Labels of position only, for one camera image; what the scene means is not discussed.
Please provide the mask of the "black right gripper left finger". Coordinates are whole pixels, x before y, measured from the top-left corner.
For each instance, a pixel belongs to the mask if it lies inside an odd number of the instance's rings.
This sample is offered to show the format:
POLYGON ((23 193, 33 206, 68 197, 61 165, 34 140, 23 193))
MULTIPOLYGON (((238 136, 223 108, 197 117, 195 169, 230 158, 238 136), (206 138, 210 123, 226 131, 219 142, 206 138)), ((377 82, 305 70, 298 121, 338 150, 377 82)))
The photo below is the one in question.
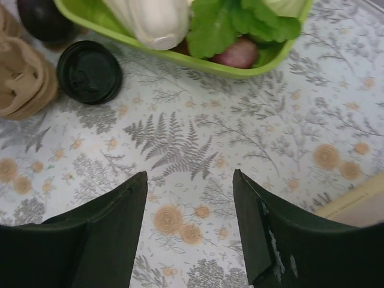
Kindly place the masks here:
POLYGON ((2 287, 128 287, 146 172, 40 224, 1 227, 2 287))

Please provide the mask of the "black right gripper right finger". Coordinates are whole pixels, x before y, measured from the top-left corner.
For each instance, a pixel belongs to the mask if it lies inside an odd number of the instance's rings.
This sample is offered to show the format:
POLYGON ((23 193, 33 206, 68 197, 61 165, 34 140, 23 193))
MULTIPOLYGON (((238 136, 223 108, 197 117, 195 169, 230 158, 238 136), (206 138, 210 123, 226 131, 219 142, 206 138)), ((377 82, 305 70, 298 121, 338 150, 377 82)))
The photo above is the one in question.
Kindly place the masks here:
POLYGON ((248 283, 254 287, 382 287, 383 224, 316 216, 233 174, 248 283))

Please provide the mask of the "black coffee cup lid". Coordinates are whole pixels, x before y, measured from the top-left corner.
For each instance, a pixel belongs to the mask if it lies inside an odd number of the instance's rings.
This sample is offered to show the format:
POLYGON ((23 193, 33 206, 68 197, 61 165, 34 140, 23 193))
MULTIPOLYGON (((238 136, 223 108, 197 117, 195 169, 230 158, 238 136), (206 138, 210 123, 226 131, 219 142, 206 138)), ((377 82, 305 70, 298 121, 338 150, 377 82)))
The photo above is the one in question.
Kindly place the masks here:
POLYGON ((89 40, 75 42, 63 51, 56 75, 65 94, 88 105, 113 100, 123 81, 122 69, 112 53, 89 40))

